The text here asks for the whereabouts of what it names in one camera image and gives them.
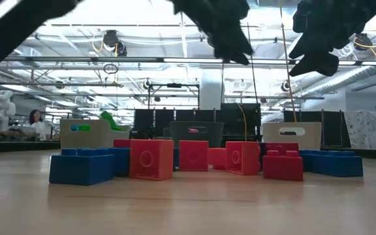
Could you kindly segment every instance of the white robot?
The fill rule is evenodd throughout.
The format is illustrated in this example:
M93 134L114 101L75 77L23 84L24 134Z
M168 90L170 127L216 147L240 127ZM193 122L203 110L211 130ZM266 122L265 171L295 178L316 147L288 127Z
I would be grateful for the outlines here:
M16 114L16 105L10 101L12 95L12 91L0 91L0 131L8 130L8 121Z

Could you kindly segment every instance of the ceiling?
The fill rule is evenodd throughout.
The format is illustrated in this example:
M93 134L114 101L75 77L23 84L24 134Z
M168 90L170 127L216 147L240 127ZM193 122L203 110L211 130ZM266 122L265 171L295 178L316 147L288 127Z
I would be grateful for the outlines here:
M0 6L0 17L18 0L6 0ZM281 22L285 25L285 42L288 51L297 41L299 34L292 31L292 15L298 1L292 1L283 7L281 21L277 0L259 1L252 4L246 19L242 20L245 35L255 49L253 59L283 59L283 32ZM57 57L52 61L39 61L34 64L17 61L0 64L0 82L40 83L40 86L27 86L17 92L40 93L42 102L68 101L77 106L90 107L88 98L99 95L129 95L128 97L101 97L96 105L110 108L145 108L148 91L143 82L149 78L153 84L177 82L181 84L199 84L204 71L222 69L219 63L114 63L118 68L115 74L106 74L103 70L107 63L67 62L66 57L111 57L114 52L101 47L101 40L106 30L116 30L119 39L127 47L127 57L180 57L180 58L213 58L213 49L207 44L202 33L198 32L194 23L185 15L174 15L172 3L165 0L86 0L66 16L46 22L39 27L11 56L36 55ZM365 33L376 45L376 17L370 21ZM371 50L360 52L348 45L342 50L334 51L342 61L376 60ZM229 64L224 67L225 95L229 102L255 102L258 96L285 96L281 84L287 80L287 70L283 62L273 65L255 65L252 68ZM340 67L341 71L353 67ZM325 77L316 73L291 78L294 92L320 82ZM70 84L98 84L99 86L65 86L63 89L46 86L62 81ZM122 84L123 87L103 84ZM69 93L66 97L49 96L47 94ZM157 108L192 108L197 100L192 97L198 90L184 88L164 88L156 95L179 95L186 97L169 97L161 102L151 100Z

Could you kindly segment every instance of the red cube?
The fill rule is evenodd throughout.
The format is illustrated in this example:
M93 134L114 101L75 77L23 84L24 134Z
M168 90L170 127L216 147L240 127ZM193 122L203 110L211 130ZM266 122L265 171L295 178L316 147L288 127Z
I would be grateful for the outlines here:
M226 142L226 149L226 171L243 176L259 173L260 148L258 142Z
M208 171L208 141L180 140L179 170Z
M225 148L209 148L208 164L212 165L214 170L226 170L226 156Z
M115 139L113 146L115 148L129 148L131 140Z
M173 141L131 140L130 177L166 180L172 178L173 166Z
M264 178L273 180L303 181L303 159L297 151L286 151L282 156L277 150L270 150L264 156Z
M265 143L265 151L277 150L281 156L285 156L287 151L298 151L298 143Z

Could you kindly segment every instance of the person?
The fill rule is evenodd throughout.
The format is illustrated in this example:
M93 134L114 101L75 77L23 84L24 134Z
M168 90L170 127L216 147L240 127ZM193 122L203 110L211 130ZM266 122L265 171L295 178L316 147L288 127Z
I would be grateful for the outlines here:
M42 114L40 111L33 110L30 112L29 124L31 127L36 128L35 133L37 134L39 140L46 140L46 125L43 122Z

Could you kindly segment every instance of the wooden floor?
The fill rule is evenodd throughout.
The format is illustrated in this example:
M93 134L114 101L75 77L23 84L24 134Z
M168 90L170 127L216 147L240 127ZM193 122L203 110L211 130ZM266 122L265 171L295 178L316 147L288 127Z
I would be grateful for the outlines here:
M375 160L364 179L176 172L79 187L48 184L51 153L0 153L0 235L376 235Z

